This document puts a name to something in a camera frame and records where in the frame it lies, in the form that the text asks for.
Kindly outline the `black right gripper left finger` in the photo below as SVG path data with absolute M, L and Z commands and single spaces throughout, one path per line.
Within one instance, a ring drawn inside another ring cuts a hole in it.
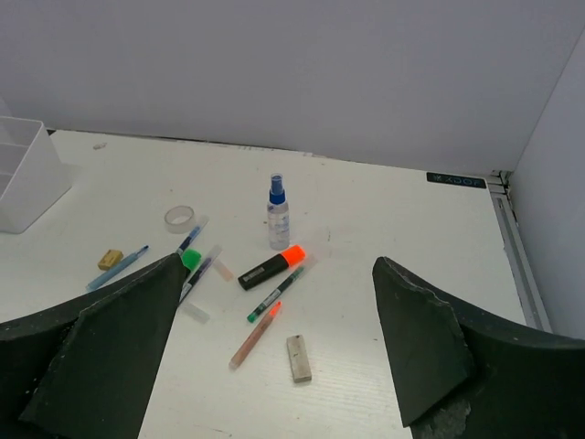
M 137 437 L 185 279 L 171 253 L 2 323 L 2 437 Z

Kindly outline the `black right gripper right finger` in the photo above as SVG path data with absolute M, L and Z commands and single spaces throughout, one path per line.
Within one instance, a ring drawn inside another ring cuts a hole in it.
M 584 343 L 496 316 L 380 257 L 378 317 L 416 438 L 581 438 Z

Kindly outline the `purple gel pen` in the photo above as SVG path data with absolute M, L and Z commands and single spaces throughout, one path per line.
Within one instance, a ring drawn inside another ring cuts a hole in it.
M 179 297 L 179 304 L 182 304 L 193 287 L 200 281 L 201 277 L 221 254 L 222 247 L 215 245 L 204 257 L 199 266 L 187 277 L 183 284 L 181 295 Z

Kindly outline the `green gel pen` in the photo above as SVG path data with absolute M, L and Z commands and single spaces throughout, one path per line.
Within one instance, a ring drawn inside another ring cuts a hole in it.
M 277 299 L 303 275 L 308 273 L 316 264 L 317 259 L 310 255 L 298 268 L 285 278 L 248 316 L 247 321 L 253 323 L 262 315 Z

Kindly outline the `blue gel pen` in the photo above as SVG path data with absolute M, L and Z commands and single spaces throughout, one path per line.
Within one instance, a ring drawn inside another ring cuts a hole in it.
M 179 247 L 176 249 L 176 253 L 182 255 L 188 247 L 192 244 L 192 242 L 196 239 L 196 237 L 201 233 L 201 231 L 205 228 L 209 220 L 207 215 L 203 215 L 196 223 L 195 227 L 188 233 L 188 235 L 184 238 L 181 242 Z

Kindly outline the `orange cap black highlighter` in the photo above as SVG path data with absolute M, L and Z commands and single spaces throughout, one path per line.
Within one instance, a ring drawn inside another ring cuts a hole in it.
M 305 250 L 300 245 L 294 245 L 272 256 L 270 259 L 253 267 L 238 278 L 239 285 L 245 290 L 250 289 L 270 280 L 279 273 L 302 262 L 305 258 Z

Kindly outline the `blue cap spray bottle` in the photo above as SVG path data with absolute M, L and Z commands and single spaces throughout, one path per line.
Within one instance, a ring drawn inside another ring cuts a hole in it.
M 290 215 L 282 174 L 271 175 L 267 214 L 271 248 L 287 249 L 290 246 Z

